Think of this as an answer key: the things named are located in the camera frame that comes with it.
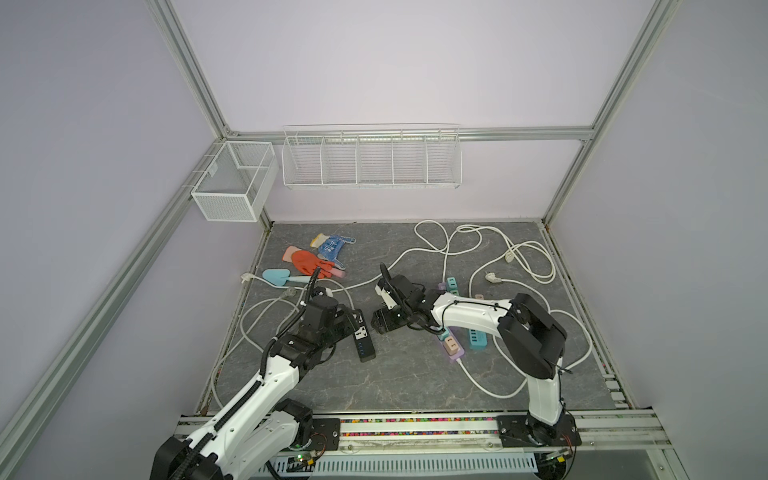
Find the gray table surface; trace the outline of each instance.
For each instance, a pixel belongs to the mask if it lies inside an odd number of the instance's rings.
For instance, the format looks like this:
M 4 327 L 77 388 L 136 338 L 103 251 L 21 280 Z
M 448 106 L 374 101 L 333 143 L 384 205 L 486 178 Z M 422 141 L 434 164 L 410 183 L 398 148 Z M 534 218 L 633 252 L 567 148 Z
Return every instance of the gray table surface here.
M 318 233 L 354 237 L 357 242 L 345 245 L 339 259 L 346 265 L 346 277 L 340 282 L 354 285 L 373 278 L 379 272 L 379 262 L 391 264 L 401 252 L 412 247 L 426 247 L 413 232 L 414 223 L 278 223 L 267 242 L 257 275 L 267 268 L 288 268 L 300 275 L 290 263 L 282 261 L 288 246 L 294 245 L 316 253 L 310 242 Z M 450 234 L 458 223 L 443 224 Z M 506 233 L 515 243 L 537 240 L 544 243 L 538 225 L 532 222 L 484 223 Z M 445 245 L 445 237 L 435 224 L 425 223 L 419 232 L 438 248 Z M 472 272 L 483 263 L 498 257 L 505 251 L 504 240 L 496 232 L 484 230 L 480 247 L 476 250 L 448 258 L 447 276 L 454 276 L 462 295 L 468 294 L 468 280 Z M 457 233 L 451 251 L 466 250 L 478 242 L 476 233 Z M 548 273 L 549 262 L 538 252 L 523 249 L 524 255 L 537 273 Z M 401 273 L 412 282 L 436 288 L 441 281 L 443 255 L 439 253 L 407 253 L 390 271 Z M 503 278 L 519 280 L 543 293 L 553 309 L 573 312 L 561 278 L 552 283 L 536 283 L 516 262 L 500 260 L 484 268 L 473 281 L 472 295 L 485 295 L 486 299 L 509 299 L 519 292 L 530 293 L 523 286 L 512 283 L 493 284 L 485 280 L 486 272 L 496 272 Z M 319 285 L 334 285 L 319 282 Z M 355 308 L 360 308 L 370 323 L 372 313 L 381 306 L 381 298 L 373 289 L 374 283 L 350 290 Z M 282 290 L 254 280 L 246 300 L 246 307 L 274 298 Z M 335 297 L 348 303 L 344 292 Z M 256 318 L 263 306 L 254 309 L 244 320 L 246 328 Z M 250 337 L 260 345 L 274 335 L 277 324 L 290 311 L 284 303 L 273 306 L 253 328 Z M 555 315 L 568 331 L 564 362 L 573 362 L 584 354 L 587 343 L 581 328 L 563 315 Z M 376 358 L 359 361 L 353 340 L 344 339 L 337 346 L 336 354 L 328 362 L 317 366 L 288 395 L 304 403 L 315 412 L 385 411 L 385 410 L 526 410 L 528 392 L 523 388 L 511 399 L 496 399 L 474 387 L 461 368 L 450 363 L 445 351 L 434 336 L 402 327 L 386 335 L 372 331 Z M 475 379 L 486 389 L 498 394 L 509 394 L 522 381 L 522 377 L 502 358 L 488 336 L 484 350 L 469 349 L 467 330 L 454 329 L 459 342 L 466 350 L 463 362 Z M 227 402 L 259 369 L 260 352 L 243 342 L 227 358 L 217 381 L 217 393 Z M 567 407 L 573 410 L 613 409 L 614 402 L 607 390 L 596 361 L 590 357 L 564 374 L 561 394 Z

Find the white power plug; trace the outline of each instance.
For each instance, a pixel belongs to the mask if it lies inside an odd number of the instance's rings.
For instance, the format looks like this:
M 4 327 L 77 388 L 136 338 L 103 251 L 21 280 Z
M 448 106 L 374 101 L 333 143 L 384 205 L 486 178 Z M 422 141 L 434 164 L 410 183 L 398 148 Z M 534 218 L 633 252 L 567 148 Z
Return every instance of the white power plug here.
M 488 272 L 485 274 L 485 279 L 491 283 L 501 283 L 503 280 L 498 278 L 495 273 Z

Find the orange glove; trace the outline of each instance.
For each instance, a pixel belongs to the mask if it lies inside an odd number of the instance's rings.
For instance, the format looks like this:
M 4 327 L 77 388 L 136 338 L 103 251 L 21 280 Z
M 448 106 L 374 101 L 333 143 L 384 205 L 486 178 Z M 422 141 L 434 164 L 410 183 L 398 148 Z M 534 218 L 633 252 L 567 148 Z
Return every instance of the orange glove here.
M 298 271 L 304 275 L 312 275 L 315 272 L 315 269 L 319 266 L 320 275 L 318 275 L 317 278 L 328 278 L 331 275 L 336 275 L 338 277 L 344 276 L 343 271 L 333 268 L 333 262 L 321 260 L 317 255 L 306 250 L 288 247 L 288 250 L 286 250 L 285 255 L 283 256 L 283 260 L 289 261 L 289 258 L 290 262 L 292 262 Z

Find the blue power strip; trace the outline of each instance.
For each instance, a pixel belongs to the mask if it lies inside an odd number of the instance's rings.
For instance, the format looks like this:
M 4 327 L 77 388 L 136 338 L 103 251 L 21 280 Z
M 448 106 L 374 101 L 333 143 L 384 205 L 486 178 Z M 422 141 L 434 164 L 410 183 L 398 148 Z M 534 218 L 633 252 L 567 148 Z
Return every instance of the blue power strip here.
M 456 278 L 449 276 L 445 279 L 445 282 L 447 283 L 448 291 L 454 295 L 458 295 L 458 283 L 456 283 Z M 485 332 L 478 332 L 477 330 L 470 329 L 469 348 L 473 350 L 482 350 L 486 346 L 488 346 L 488 336 L 485 335 Z

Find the white wire basket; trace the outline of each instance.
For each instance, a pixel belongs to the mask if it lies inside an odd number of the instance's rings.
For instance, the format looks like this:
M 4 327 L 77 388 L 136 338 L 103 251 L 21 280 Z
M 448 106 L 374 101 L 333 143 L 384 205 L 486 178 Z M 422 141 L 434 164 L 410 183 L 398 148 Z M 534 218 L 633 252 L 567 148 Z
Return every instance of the white wire basket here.
M 192 197 L 208 220 L 257 222 L 277 170 L 270 142 L 225 141 Z
M 287 135 L 283 182 L 289 188 L 458 187 L 458 128 Z

